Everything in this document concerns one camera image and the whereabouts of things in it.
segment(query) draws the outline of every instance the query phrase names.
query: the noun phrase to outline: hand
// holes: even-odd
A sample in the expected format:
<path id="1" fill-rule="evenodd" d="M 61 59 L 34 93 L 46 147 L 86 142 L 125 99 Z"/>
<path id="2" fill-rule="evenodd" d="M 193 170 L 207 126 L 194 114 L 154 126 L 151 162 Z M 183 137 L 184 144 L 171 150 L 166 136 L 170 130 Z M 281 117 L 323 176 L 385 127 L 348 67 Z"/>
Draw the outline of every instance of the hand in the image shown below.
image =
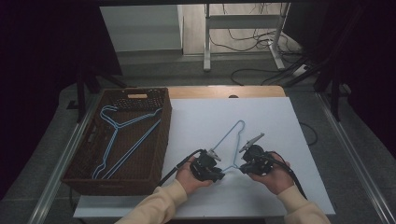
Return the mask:
<path id="1" fill-rule="evenodd" d="M 271 153 L 271 155 L 277 161 L 282 161 L 281 158 L 275 153 Z M 274 164 L 274 168 L 267 175 L 248 175 L 254 181 L 264 184 L 275 195 L 278 195 L 283 190 L 288 189 L 289 187 L 294 185 L 293 179 L 290 177 L 288 172 L 286 172 L 282 167 L 276 164 Z"/>
<path id="2" fill-rule="evenodd" d="M 188 195 L 194 193 L 200 187 L 208 187 L 213 184 L 211 180 L 200 181 L 195 179 L 190 170 L 190 164 L 194 160 L 195 157 L 190 157 L 190 159 L 177 170 L 176 174 L 176 180 L 183 186 Z"/>

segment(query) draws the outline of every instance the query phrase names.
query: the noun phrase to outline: person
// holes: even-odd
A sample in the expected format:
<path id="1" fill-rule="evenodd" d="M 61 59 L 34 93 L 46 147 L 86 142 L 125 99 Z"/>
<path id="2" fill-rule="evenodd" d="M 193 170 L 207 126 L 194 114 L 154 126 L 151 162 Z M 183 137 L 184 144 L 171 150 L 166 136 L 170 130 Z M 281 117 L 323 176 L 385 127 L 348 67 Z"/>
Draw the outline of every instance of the person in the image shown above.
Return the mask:
<path id="1" fill-rule="evenodd" d="M 143 223 L 166 223 L 175 214 L 179 205 L 187 201 L 190 194 L 198 188 L 208 187 L 211 180 L 199 181 L 195 179 L 190 170 L 191 157 L 177 170 L 175 180 L 166 187 L 157 187 L 154 192 L 136 206 L 117 224 L 143 224 Z M 309 202 L 297 187 L 288 173 L 278 165 L 267 175 L 249 174 L 254 181 L 264 184 L 283 203 L 287 210 L 285 215 L 286 224 L 300 223 L 330 223 L 315 203 Z"/>

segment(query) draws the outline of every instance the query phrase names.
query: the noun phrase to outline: sleeve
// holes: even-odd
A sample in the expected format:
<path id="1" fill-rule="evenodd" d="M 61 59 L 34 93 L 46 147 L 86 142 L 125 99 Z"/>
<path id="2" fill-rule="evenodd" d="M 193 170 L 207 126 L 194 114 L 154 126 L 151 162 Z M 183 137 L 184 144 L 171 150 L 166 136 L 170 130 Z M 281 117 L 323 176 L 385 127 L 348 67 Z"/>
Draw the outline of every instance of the sleeve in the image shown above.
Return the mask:
<path id="1" fill-rule="evenodd" d="M 318 206 L 305 199 L 296 186 L 285 189 L 277 198 L 288 211 L 285 215 L 286 224 L 330 224 Z"/>
<path id="2" fill-rule="evenodd" d="M 177 180 L 166 187 L 158 187 L 134 210 L 120 219 L 117 224 L 157 224 L 169 221 L 176 208 L 187 201 L 186 190 Z"/>

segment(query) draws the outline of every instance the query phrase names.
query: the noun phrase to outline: gray floor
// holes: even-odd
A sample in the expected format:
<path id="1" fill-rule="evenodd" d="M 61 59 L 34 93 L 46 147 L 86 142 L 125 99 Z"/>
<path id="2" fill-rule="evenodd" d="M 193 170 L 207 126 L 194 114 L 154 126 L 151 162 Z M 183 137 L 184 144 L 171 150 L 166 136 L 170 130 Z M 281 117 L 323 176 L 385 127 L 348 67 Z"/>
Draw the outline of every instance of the gray floor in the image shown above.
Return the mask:
<path id="1" fill-rule="evenodd" d="M 131 86 L 138 87 L 233 85 L 230 74 L 236 69 L 276 69 L 268 53 L 216 55 L 212 59 L 210 73 L 203 71 L 203 62 L 200 56 L 126 53 L 119 56 L 124 74 L 124 77 L 120 77 L 120 79 Z M 242 72 L 235 78 L 246 85 L 260 85 L 264 79 L 273 75 L 274 73 Z M 115 87 L 105 80 L 100 78 L 99 80 L 103 88 Z M 315 81 L 315 77 L 308 78 L 292 88 L 285 89 L 285 91 L 293 104 L 298 120 L 309 124 L 318 133 L 318 141 L 310 147 L 310 150 L 337 214 L 330 219 L 332 223 L 381 223 L 372 202 L 334 134 L 316 93 L 313 92 L 313 81 Z M 19 178 L 0 202 L 1 223 L 26 223 L 32 215 L 41 192 L 76 126 L 77 110 L 66 109 L 69 102 L 73 100 L 77 100 L 75 85 L 61 92 L 59 107 L 46 134 Z M 342 98 L 340 101 L 340 116 L 361 159 L 395 214 L 395 160 L 353 112 L 353 109 L 347 104 L 346 98 Z M 302 129 L 307 142 L 314 140 L 311 130 L 304 126 Z M 69 188 L 61 185 L 45 223 L 79 223 L 78 220 L 72 218 L 68 196 Z M 109 223 L 113 220 L 90 221 Z M 270 217 L 266 219 L 266 222 L 283 223 L 283 220 L 282 217 Z"/>

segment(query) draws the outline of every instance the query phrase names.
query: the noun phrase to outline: brown basket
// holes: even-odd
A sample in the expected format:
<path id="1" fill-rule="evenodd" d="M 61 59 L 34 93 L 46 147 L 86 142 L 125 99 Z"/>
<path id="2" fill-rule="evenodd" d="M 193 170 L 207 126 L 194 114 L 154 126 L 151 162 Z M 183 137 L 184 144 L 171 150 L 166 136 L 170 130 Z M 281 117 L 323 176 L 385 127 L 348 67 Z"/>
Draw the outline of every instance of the brown basket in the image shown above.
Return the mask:
<path id="1" fill-rule="evenodd" d="M 120 128 L 106 160 L 106 169 L 96 179 L 92 174 L 103 162 L 103 156 L 115 128 L 100 117 L 105 105 L 114 105 L 117 112 L 105 114 L 117 123 L 154 113 L 154 117 Z M 83 195 L 150 194 L 161 180 L 163 159 L 168 145 L 172 114 L 168 89 L 104 90 L 98 107 L 85 129 L 77 151 L 62 182 Z M 103 175 L 155 124 L 159 125 L 109 179 Z"/>

